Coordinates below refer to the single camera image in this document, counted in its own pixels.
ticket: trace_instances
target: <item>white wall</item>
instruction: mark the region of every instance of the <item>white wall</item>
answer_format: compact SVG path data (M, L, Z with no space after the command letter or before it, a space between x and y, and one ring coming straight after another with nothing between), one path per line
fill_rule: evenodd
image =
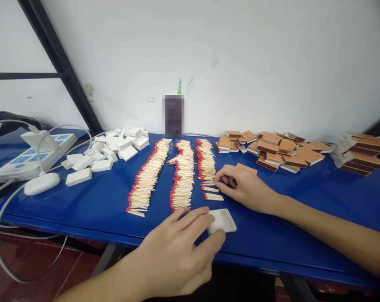
M56 72L16 0L0 0L0 73L4 72ZM50 125L86 127L60 79L0 81L2 110Z
M332 141L380 118L380 0L42 2L105 129L160 133L179 78L185 132Z

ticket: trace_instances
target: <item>left hand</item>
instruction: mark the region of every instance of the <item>left hand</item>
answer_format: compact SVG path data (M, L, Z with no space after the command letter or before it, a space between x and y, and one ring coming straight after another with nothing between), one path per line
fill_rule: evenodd
M141 299L188 295L211 279L212 261L226 235L219 229L195 246L215 220L208 212L208 207L179 208L117 263L129 279L126 282L138 287Z

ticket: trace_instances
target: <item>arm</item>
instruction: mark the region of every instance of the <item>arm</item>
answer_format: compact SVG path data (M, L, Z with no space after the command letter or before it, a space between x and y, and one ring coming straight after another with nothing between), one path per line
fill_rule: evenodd
M211 279L212 261L226 239L219 229L194 245L215 220L208 212L208 207L194 211L179 208L137 249L102 274L65 292L57 302L134 302L191 294Z
M380 279L380 232L280 195L257 176L235 166L225 165L217 173L215 181L224 194L247 208L286 219Z

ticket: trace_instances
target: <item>forearm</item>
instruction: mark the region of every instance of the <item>forearm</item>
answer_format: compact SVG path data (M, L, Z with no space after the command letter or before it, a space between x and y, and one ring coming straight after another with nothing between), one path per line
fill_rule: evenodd
M73 287L61 295L57 302L137 302L145 300L147 297L144 296L142 281L131 274L132 272L127 268L127 260L129 261L124 258L105 272Z
M380 232L326 214L284 196L276 216L288 220L380 279Z

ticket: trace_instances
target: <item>finger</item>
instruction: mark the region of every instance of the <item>finger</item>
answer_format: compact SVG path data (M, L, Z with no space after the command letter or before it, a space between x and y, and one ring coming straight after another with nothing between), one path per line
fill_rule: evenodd
M229 177L227 176L222 176L222 180L224 182L225 185L228 185L229 184Z
M235 168L235 166L224 165L223 168L216 173L215 182L220 181L223 176L233 176L233 168Z
M193 243L198 237L215 221L215 217L211 214L198 216L197 219L184 230L186 240Z
M233 177L229 177L229 184L231 185L231 187L233 189L237 188L237 182L236 182L236 180Z
M222 182L216 182L215 186L223 193L226 194L227 196L233 198L233 199L238 199L239 197L239 192L236 189L232 189L225 185Z
M202 207L189 212L186 216L176 222L176 225L180 230L185 230L191 225L199 216L209 212L208 207Z
M181 289L182 295L192 294L197 288L207 283L212 278L212 260L208 261L206 266L193 278L191 278Z
M206 263L209 259L213 259L215 254L220 251L226 240L226 234L223 229L217 230L211 234L206 240L201 242L194 249L194 257L196 263Z
M165 223L173 223L178 221L184 214L187 214L191 211L190 208L181 207L178 208L176 211L173 212L168 218L165 219Z

